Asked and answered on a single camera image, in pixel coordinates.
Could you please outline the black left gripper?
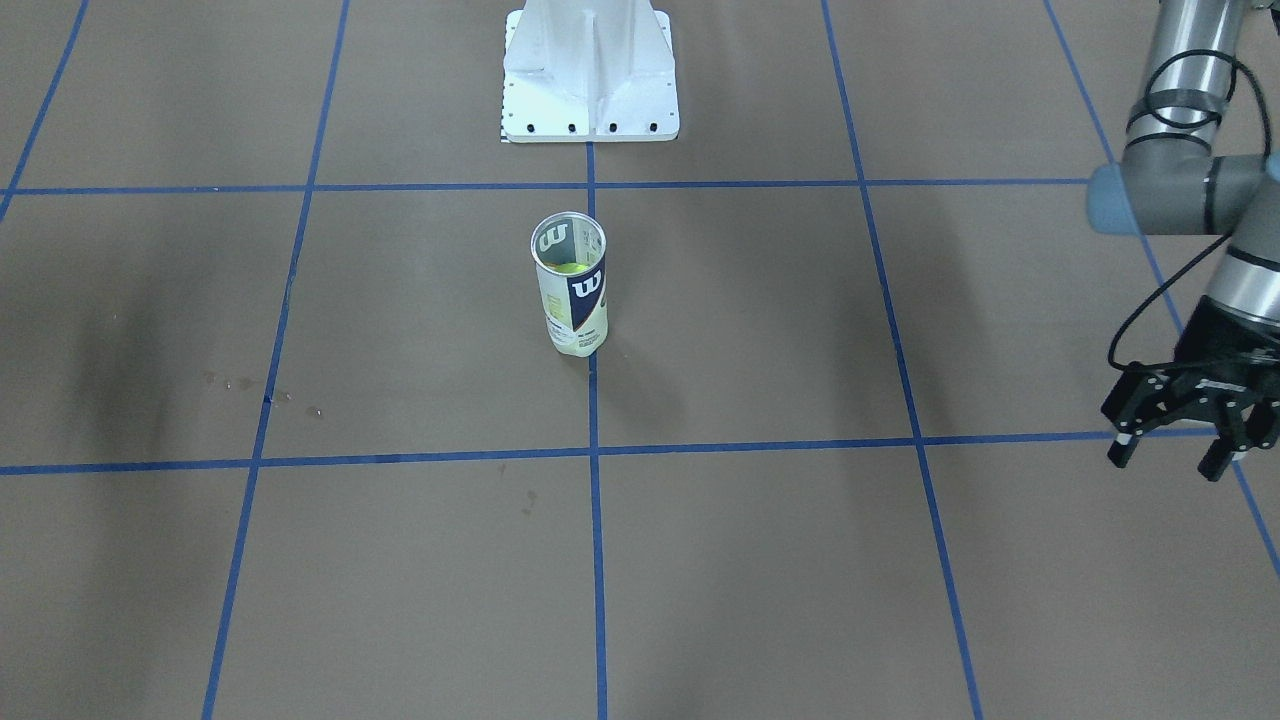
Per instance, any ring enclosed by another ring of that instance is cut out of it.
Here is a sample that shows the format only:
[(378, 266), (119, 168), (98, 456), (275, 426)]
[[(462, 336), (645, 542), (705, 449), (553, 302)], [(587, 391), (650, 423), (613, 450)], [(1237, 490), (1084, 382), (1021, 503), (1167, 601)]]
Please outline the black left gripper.
[(1217, 437), (1197, 471), (1220, 480), (1240, 456), (1277, 439), (1277, 324), (1202, 299), (1170, 363), (1121, 366), (1101, 407), (1116, 428), (1107, 460), (1124, 469), (1148, 430), (1204, 421)]

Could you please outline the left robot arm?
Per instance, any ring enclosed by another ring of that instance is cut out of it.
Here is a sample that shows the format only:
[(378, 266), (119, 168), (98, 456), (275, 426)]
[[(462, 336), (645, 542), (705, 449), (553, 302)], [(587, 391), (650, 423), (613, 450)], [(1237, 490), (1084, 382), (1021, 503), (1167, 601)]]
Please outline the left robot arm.
[(1277, 141), (1257, 74), (1236, 45), (1248, 12), (1275, 1), (1164, 1), (1119, 161), (1085, 193), (1103, 234), (1203, 234), (1194, 256), (1219, 264), (1164, 363), (1121, 363), (1101, 411), (1124, 468), (1142, 438), (1179, 421), (1212, 427), (1197, 468), (1211, 482), (1253, 450), (1277, 445)]

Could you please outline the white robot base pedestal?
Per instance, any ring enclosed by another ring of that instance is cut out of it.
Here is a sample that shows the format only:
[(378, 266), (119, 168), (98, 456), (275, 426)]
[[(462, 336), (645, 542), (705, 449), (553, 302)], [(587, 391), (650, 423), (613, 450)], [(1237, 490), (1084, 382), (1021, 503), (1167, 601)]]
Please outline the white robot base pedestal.
[(675, 38), (649, 1), (526, 1), (504, 20), (500, 138), (639, 143), (678, 137)]

